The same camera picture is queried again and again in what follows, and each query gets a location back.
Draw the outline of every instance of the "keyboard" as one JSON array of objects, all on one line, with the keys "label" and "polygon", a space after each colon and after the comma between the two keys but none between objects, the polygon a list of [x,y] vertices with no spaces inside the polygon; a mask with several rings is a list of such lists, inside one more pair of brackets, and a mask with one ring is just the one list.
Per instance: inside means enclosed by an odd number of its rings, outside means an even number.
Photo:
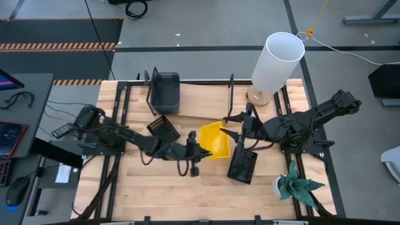
[{"label": "keyboard", "polygon": [[11,159],[0,159],[0,187],[7,187],[11,177]]}]

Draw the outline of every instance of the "lamp base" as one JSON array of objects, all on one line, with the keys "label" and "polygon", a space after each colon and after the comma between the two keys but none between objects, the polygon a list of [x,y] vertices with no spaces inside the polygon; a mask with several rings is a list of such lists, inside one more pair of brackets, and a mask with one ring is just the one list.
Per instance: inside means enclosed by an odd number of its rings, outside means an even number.
[{"label": "lamp base", "polygon": [[257,107],[266,106],[272,99],[273,95],[259,91],[254,85],[250,86],[246,93],[247,100]]}]

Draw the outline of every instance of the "black plastic basket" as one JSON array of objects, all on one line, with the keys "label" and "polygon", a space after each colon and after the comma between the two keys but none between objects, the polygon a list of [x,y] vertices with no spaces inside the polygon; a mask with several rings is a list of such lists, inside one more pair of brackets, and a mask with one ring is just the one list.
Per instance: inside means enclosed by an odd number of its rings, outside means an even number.
[{"label": "black plastic basket", "polygon": [[153,136],[156,136],[167,143],[174,142],[181,136],[165,116],[161,116],[149,124],[147,129]]},{"label": "black plastic basket", "polygon": [[[145,79],[149,79],[147,71],[145,71],[144,77]],[[178,73],[158,72],[155,67],[149,86],[149,93],[146,100],[152,111],[155,110],[160,114],[179,113],[181,90]]]},{"label": "black plastic basket", "polygon": [[251,184],[254,168],[256,167],[257,153],[252,151],[238,151],[235,149],[227,176],[245,184]]}]

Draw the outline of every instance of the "yellow cable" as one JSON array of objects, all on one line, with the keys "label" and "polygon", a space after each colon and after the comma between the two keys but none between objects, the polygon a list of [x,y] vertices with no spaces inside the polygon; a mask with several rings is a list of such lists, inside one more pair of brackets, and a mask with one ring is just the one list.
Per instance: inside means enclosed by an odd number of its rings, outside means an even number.
[{"label": "yellow cable", "polygon": [[315,23],[315,25],[314,25],[312,28],[310,28],[310,29],[307,30],[307,36],[308,36],[309,38],[311,38],[311,37],[313,36],[315,28],[316,28],[316,27],[318,26],[318,24],[322,21],[323,16],[324,16],[324,13],[325,13],[326,6],[328,5],[328,3],[329,3],[329,0],[326,0],[326,1],[325,1],[325,5],[324,5],[324,7],[322,8],[322,11],[321,11],[321,13],[320,13],[320,15],[319,15],[319,18],[318,18],[317,22]]},{"label": "yellow cable", "polygon": [[50,117],[50,118],[53,118],[53,119],[59,119],[59,120],[62,120],[62,121],[66,121],[66,122],[72,123],[71,121],[68,121],[68,120],[63,119],[63,118],[60,118],[60,117],[50,116],[50,115],[46,112],[46,110],[44,111],[44,114],[45,114],[46,116]]}]

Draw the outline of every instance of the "metal table leg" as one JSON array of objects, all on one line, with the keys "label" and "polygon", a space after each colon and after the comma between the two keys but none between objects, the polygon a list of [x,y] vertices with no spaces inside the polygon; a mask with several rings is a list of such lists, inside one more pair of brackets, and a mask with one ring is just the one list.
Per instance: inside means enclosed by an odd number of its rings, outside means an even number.
[{"label": "metal table leg", "polygon": [[358,24],[369,24],[369,23],[396,23],[400,20],[400,14],[385,15],[390,8],[398,0],[389,0],[381,9],[375,14],[370,16],[345,16],[342,20],[343,24],[358,23]]}]

